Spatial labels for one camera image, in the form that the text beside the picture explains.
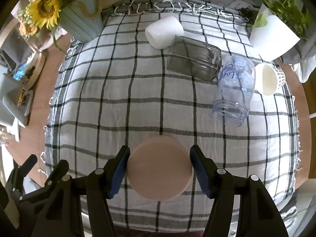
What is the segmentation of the pink cup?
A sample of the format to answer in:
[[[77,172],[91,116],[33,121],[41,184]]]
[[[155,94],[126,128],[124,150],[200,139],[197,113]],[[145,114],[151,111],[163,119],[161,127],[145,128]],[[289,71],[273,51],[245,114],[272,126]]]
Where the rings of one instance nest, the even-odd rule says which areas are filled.
[[[140,196],[155,201],[178,197],[187,189],[192,165],[185,148],[174,138],[159,135],[139,144],[127,163],[127,178]]]

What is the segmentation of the houndstooth paper cup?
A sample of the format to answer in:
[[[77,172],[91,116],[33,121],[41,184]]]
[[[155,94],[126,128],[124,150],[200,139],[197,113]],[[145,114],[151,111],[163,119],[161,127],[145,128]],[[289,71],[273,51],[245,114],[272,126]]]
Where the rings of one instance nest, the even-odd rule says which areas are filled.
[[[255,66],[255,70],[255,90],[261,95],[274,95],[286,82],[284,72],[273,64],[259,63]]]

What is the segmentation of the white cup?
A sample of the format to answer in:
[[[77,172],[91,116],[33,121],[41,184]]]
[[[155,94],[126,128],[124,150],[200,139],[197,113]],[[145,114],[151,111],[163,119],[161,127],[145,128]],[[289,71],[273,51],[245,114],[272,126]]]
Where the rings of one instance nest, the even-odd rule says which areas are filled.
[[[169,47],[176,35],[183,36],[184,29],[179,20],[173,16],[162,18],[145,29],[145,36],[155,49]]]

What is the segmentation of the grey white device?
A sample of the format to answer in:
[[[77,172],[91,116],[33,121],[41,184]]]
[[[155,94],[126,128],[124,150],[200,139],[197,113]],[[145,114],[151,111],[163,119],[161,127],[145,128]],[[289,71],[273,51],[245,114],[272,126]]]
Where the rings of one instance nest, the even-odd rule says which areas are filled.
[[[20,141],[19,127],[28,125],[34,91],[23,90],[23,84],[9,74],[1,74],[1,125]]]

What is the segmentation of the checkered tablecloth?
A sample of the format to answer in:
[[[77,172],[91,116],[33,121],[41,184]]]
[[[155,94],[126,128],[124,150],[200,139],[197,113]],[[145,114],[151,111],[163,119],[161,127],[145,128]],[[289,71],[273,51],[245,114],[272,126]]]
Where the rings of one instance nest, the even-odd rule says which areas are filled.
[[[72,41],[59,68],[46,131],[46,167],[61,160],[83,177],[160,134],[185,149],[197,144],[231,174],[256,174],[277,205],[295,191],[299,132],[288,85],[276,94],[254,93],[240,127],[212,117],[216,82],[167,69],[168,50],[154,49],[146,27],[164,17],[180,21],[187,37],[219,47],[223,56],[262,58],[249,42],[250,25],[234,9],[197,0],[129,0],[103,11],[104,29],[87,43]]]

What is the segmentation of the smoky square glass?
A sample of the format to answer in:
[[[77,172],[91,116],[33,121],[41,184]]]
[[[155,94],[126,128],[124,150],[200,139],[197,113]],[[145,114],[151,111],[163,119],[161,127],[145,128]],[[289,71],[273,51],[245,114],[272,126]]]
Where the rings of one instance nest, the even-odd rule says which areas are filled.
[[[174,37],[168,53],[169,71],[211,82],[221,65],[222,54],[218,47],[185,36]]]

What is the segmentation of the round wooden tray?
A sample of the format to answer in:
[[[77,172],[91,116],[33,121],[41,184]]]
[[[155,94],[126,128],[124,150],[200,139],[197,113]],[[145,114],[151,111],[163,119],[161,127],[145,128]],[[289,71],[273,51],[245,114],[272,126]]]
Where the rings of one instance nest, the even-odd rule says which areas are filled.
[[[23,81],[23,90],[30,90],[36,83],[36,80],[40,76],[44,64],[46,62],[46,56],[43,53],[36,53],[31,61],[31,65],[26,71],[25,80]]]

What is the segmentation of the white pot green plant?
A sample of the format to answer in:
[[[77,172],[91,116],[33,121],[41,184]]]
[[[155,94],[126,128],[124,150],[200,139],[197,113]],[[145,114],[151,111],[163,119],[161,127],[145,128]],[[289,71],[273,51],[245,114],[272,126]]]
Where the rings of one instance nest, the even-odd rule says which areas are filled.
[[[263,60],[281,57],[306,38],[308,9],[295,0],[264,0],[250,34],[250,44]]]

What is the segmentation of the sunflower bouquet blue vase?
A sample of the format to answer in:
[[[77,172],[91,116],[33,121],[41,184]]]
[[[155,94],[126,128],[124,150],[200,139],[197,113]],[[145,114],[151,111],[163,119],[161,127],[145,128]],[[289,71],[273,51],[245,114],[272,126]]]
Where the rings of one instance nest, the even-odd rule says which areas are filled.
[[[18,10],[19,32],[28,40],[46,28],[58,48],[55,32],[62,27],[86,43],[103,31],[101,11],[100,0],[31,0],[24,9]]]

